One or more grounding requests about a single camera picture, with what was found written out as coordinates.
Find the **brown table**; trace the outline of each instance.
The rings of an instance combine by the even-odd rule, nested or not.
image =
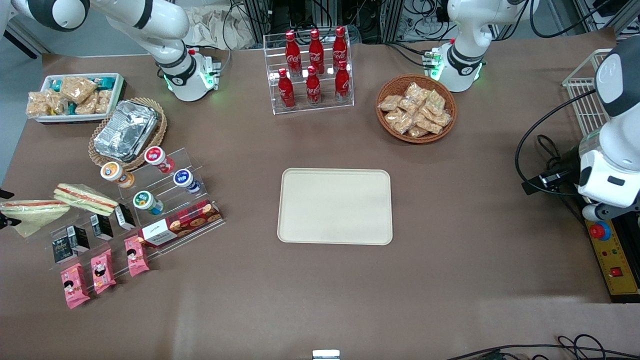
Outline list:
[[[170,119],[163,147],[185,146],[203,161],[227,224],[73,311],[44,244],[3,231],[0,353],[279,360],[338,348],[348,360],[445,359],[580,332],[639,352],[640,307],[608,304],[580,224],[558,199],[527,197],[513,167],[524,131],[567,99],[560,82],[594,49],[614,44],[610,31],[493,44],[481,78],[455,95],[456,127],[425,146],[378,124],[380,87],[419,71],[382,45],[353,48],[355,107],[278,117],[261,51],[234,53],[221,90],[195,103],[167,91],[149,56],[47,56],[45,74],[119,72],[126,97],[159,101]],[[100,184],[86,152],[94,128],[29,121],[3,188],[28,199],[50,197],[59,182]],[[561,150],[580,138],[570,108],[540,133]],[[544,166],[533,143],[522,154],[529,176]],[[289,167],[389,172],[393,241],[280,242],[280,176]]]

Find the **red button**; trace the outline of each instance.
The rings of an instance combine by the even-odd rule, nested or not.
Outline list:
[[[613,277],[622,276],[622,269],[621,268],[611,268],[611,276],[613,276]]]
[[[589,234],[596,239],[602,239],[606,235],[606,232],[604,226],[600,224],[593,224],[589,226]]]

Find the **yogurt bottle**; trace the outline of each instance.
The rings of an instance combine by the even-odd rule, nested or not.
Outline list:
[[[133,198],[133,206],[140,210],[146,210],[151,215],[159,215],[164,209],[162,201],[156,199],[150,192],[143,190]]]
[[[132,173],[126,172],[122,166],[115,161],[104,164],[100,170],[100,175],[103,179],[112,181],[121,188],[130,187],[136,179]]]
[[[179,188],[185,189],[188,193],[200,191],[200,182],[194,179],[193,174],[185,168],[176,171],[173,176],[173,183]]]
[[[145,160],[164,173],[171,172],[175,167],[175,162],[166,156],[160,146],[151,146],[148,148],[145,152]]]

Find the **pink snack package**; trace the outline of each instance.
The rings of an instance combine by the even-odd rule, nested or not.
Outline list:
[[[101,293],[111,285],[115,285],[113,267],[111,266],[111,249],[91,258],[91,271],[93,276],[93,288],[96,293]]]
[[[60,275],[62,275],[62,284],[65,287],[65,299],[67,300],[69,309],[73,309],[90,299],[84,283],[82,265],[75,264],[61,272]]]
[[[145,240],[138,235],[131,236],[124,241],[124,247],[127,249],[129,273],[132,277],[149,270],[149,265],[147,264],[147,252],[143,246],[144,243]]]

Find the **yellow control panel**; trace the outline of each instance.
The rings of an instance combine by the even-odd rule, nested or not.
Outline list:
[[[611,295],[638,294],[638,285],[611,222],[585,220],[585,223],[609,293]]]

